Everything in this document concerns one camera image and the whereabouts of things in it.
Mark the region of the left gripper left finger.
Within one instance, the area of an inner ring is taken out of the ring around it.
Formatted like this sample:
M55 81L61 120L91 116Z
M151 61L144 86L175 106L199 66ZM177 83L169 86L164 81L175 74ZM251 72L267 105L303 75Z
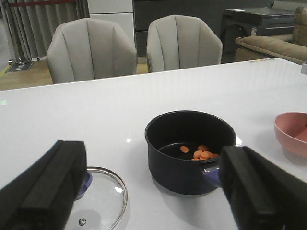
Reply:
M0 191L2 230L62 230L86 175L81 141L58 140Z

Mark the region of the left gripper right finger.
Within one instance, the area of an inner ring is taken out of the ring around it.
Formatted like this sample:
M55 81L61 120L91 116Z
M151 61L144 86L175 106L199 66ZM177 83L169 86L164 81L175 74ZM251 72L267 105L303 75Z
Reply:
M223 192L240 230L305 230L307 184L249 147L224 147Z

